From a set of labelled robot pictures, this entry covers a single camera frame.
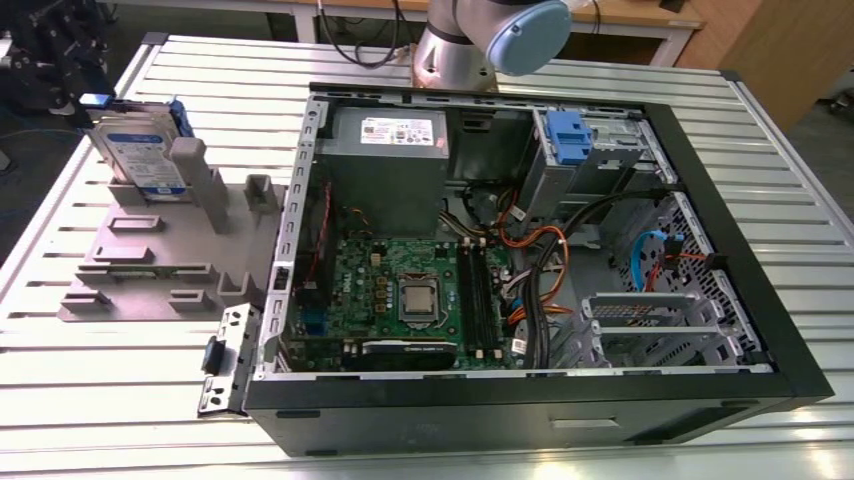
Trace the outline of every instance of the green motherboard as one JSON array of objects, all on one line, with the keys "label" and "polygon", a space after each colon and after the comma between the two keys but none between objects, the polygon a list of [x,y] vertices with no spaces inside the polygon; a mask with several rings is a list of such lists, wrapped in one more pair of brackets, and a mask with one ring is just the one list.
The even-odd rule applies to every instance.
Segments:
[{"label": "green motherboard", "polygon": [[[485,250],[491,275],[507,267],[505,251]],[[423,322],[404,321],[407,311],[401,289],[407,285],[429,284],[435,317]],[[457,244],[423,240],[341,241],[337,247],[332,301],[325,312],[303,312],[307,326],[307,369],[335,370],[340,364],[340,342],[371,339],[444,341],[459,346],[455,369],[511,368],[508,347],[500,339],[496,351],[465,349],[465,323],[457,280]],[[493,328],[500,332],[497,294],[491,307]]]}]

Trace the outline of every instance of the power supply label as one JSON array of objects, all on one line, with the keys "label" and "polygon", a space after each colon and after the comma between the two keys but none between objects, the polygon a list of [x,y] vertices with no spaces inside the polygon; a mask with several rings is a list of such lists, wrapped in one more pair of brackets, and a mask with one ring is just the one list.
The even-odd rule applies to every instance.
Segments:
[{"label": "power supply label", "polygon": [[375,145],[433,145],[432,122],[401,118],[361,120],[361,143]]}]

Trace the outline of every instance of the workbench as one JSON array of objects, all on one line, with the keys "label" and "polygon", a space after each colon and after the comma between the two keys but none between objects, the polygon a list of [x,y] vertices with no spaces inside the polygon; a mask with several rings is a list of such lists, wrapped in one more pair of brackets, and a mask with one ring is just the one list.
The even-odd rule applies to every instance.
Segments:
[{"label": "workbench", "polygon": [[[365,49],[365,59],[380,52]],[[363,70],[321,45],[170,37],[140,47],[117,91],[177,95],[227,182],[264,173],[285,184],[309,81],[408,85],[409,67]],[[714,71],[568,61],[499,82],[504,92],[672,106],[835,397],[680,446],[288,459],[251,420],[196,420],[218,319],[56,318],[112,202],[110,171],[84,139],[0,270],[0,471],[158,480],[854,477],[854,230],[750,92]]]},{"label": "workbench", "polygon": [[[205,8],[248,12],[284,13],[293,16],[297,40],[317,43],[316,0],[98,0],[108,3],[160,7]],[[695,30],[704,22],[690,4],[679,13],[658,7],[656,1],[599,0],[601,35],[660,39],[650,65],[672,67]],[[391,0],[324,0],[327,15],[333,17],[393,19]],[[407,20],[427,21],[429,0],[401,0]],[[587,5],[572,18],[572,32],[593,31],[595,9]]]}]

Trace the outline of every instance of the wooden table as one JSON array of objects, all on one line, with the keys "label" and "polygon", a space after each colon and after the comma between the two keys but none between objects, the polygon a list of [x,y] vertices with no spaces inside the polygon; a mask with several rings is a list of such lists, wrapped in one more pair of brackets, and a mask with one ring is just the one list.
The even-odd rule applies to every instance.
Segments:
[{"label": "wooden table", "polygon": [[[109,3],[165,7],[241,10],[287,13],[296,21],[296,35],[303,43],[317,43],[316,0],[98,0]],[[327,14],[340,17],[392,19],[391,0],[323,0]],[[671,67],[695,30],[703,28],[699,14],[684,5],[680,13],[658,7],[658,0],[599,0],[601,25],[599,33],[660,39],[650,65]],[[411,21],[427,21],[429,0],[400,0],[400,8]],[[575,12],[572,32],[591,33],[595,22],[592,5]]]},{"label": "wooden table", "polygon": [[[315,43],[316,0],[289,0],[275,3],[300,4],[295,13],[296,28],[300,42]],[[323,0],[329,15],[360,18],[393,18],[391,0]],[[407,19],[423,22],[427,20],[429,0],[400,0],[400,8]],[[658,7],[658,0],[599,0],[601,24],[599,33],[628,37],[659,38],[662,43],[655,52],[650,65],[671,67],[682,49],[687,44],[694,30],[703,28],[704,22],[690,4],[679,13]],[[591,33],[596,19],[593,5],[577,9],[572,17],[572,32]]]}]

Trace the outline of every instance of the hard drive label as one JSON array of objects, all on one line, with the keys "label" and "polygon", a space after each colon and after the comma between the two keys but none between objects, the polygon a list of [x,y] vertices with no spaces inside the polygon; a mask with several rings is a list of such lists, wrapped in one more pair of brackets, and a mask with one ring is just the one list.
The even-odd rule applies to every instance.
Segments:
[{"label": "hard drive label", "polygon": [[121,170],[142,192],[152,195],[184,193],[186,184],[166,157],[166,144],[160,135],[110,133],[106,140]]}]

